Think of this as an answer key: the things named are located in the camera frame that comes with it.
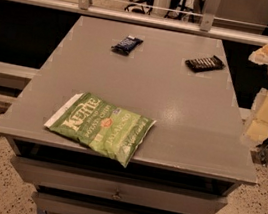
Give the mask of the green jalapeno chip bag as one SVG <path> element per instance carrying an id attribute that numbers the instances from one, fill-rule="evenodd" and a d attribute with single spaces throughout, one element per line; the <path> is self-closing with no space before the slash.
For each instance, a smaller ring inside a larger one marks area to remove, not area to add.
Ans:
<path id="1" fill-rule="evenodd" d="M 114 159 L 124 167 L 154 124 L 155 120 L 87 92 L 73 96 L 44 123 L 48 130 Z"/>

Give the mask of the dark blue snack bar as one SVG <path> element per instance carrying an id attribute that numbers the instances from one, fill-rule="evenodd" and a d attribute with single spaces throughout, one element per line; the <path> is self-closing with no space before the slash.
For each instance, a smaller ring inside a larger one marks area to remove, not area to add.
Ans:
<path id="1" fill-rule="evenodd" d="M 127 56 L 130 54 L 130 52 L 134 50 L 134 48 L 136 48 L 141 43 L 143 43 L 142 39 L 128 35 L 119 43 L 117 43 L 116 45 L 113 45 L 111 49 L 113 50 L 113 52 L 122 54 L 123 56 Z"/>

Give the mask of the grey drawer cabinet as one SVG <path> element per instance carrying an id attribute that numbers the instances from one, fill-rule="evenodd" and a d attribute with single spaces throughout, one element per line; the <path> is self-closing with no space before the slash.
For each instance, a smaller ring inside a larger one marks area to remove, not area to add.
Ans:
<path id="1" fill-rule="evenodd" d="M 256 174 L 213 38 L 81 17 L 0 120 L 47 214 L 215 214 Z"/>

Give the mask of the black rxbar chocolate bar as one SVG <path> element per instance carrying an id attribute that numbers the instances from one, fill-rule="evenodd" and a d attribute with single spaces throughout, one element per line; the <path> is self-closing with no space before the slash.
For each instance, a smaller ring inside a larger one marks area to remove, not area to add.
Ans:
<path id="1" fill-rule="evenodd" d="M 224 62 L 218 58 L 218 56 L 208 57 L 208 58 L 196 58 L 189 59 L 186 61 L 186 66 L 189 67 L 192 72 L 206 72 L 221 70 L 225 68 Z"/>

